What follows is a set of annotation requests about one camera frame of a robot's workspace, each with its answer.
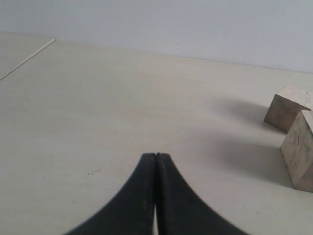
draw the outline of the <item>wooden block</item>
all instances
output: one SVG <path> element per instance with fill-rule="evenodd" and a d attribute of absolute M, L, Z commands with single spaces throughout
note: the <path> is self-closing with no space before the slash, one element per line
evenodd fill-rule
<path fill-rule="evenodd" d="M 274 96 L 264 121 L 288 132 L 300 110 L 312 109 L 313 93 L 287 85 Z"/>
<path fill-rule="evenodd" d="M 313 112 L 302 110 L 294 120 L 281 152 L 295 189 L 313 192 Z"/>

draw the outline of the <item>wooden cube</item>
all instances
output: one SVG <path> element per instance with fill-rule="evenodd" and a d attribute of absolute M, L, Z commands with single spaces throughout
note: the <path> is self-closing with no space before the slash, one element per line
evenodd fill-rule
<path fill-rule="evenodd" d="M 294 120 L 281 152 L 295 189 L 313 192 L 313 112 L 302 110 Z"/>
<path fill-rule="evenodd" d="M 274 96 L 264 121 L 288 132 L 300 110 L 312 109 L 313 93 L 287 85 Z"/>

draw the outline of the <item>table surface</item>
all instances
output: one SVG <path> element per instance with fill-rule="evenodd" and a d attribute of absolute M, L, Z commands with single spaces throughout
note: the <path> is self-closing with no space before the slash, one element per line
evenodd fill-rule
<path fill-rule="evenodd" d="M 47 37 L 0 32 L 0 80 L 53 41 Z"/>
<path fill-rule="evenodd" d="M 292 189 L 263 122 L 313 75 L 56 41 L 0 82 L 0 234 L 63 234 L 168 152 L 193 190 L 253 235 L 310 234 L 313 194 Z"/>

